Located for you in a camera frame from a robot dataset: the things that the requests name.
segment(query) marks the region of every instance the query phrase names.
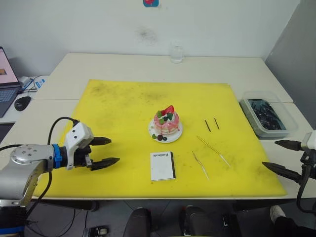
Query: cake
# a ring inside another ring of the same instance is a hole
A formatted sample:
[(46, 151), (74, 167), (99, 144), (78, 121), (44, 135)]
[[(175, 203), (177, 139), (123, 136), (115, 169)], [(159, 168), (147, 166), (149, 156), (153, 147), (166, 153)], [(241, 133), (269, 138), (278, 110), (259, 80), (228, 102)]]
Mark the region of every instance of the cake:
[(179, 116), (174, 111), (172, 105), (164, 110), (159, 110), (154, 116), (154, 133), (152, 134), (152, 138), (157, 138), (159, 141), (166, 141), (168, 136), (180, 131), (179, 123)]

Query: laptop screen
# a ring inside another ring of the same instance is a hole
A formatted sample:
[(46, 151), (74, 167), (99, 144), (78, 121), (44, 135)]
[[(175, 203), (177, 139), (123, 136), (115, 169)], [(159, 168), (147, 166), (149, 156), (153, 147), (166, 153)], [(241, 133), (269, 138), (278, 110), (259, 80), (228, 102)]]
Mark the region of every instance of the laptop screen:
[(18, 82), (9, 61), (4, 53), (2, 47), (0, 47), (0, 85), (13, 85)]

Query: sticker on wall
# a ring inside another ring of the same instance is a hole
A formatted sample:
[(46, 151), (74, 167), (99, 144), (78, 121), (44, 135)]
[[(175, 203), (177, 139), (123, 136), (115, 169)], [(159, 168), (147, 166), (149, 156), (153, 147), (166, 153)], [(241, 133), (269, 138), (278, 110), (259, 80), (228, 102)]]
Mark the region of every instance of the sticker on wall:
[(145, 7), (158, 6), (159, 0), (143, 0)]

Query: yellow cutting board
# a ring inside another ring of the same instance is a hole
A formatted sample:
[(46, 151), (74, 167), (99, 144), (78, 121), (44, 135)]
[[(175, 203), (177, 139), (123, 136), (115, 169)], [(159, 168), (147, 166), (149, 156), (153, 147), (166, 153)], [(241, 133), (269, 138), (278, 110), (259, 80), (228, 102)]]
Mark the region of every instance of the yellow cutting board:
[[(183, 133), (177, 141), (162, 144), (151, 138), (148, 125), (158, 110), (169, 105), (179, 114)], [(276, 175), (261, 164), (268, 159), (228, 84), (90, 80), (73, 118), (87, 124), (94, 136), (112, 139), (110, 144), (92, 147), (94, 161), (106, 157), (118, 157), (120, 161), (96, 171), (86, 167), (54, 170), (46, 197), (215, 198), (286, 194)], [(197, 136), (222, 153), (231, 167)], [(150, 153), (164, 151), (173, 152), (176, 179), (151, 181)], [(209, 181), (192, 151), (205, 166)], [(35, 195), (44, 190), (47, 177), (43, 175)]]

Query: white plate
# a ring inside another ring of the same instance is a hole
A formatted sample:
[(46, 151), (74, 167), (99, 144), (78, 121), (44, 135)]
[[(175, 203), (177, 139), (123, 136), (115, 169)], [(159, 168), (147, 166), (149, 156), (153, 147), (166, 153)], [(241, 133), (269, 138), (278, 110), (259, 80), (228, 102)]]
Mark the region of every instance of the white plate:
[(175, 140), (177, 140), (181, 136), (182, 131), (183, 131), (181, 122), (179, 122), (178, 129), (179, 129), (179, 131), (177, 131), (176, 133), (173, 133), (171, 135), (163, 135), (164, 137), (167, 137), (167, 141), (164, 141), (164, 140), (159, 141), (157, 138), (156, 139), (152, 138), (153, 134), (155, 134), (156, 136), (159, 135), (159, 134), (157, 134), (155, 127), (154, 127), (154, 119), (152, 119), (150, 121), (149, 126), (148, 126), (148, 131), (149, 131), (151, 139), (153, 139), (157, 142), (160, 142), (160, 143), (170, 143), (170, 142), (174, 142)]

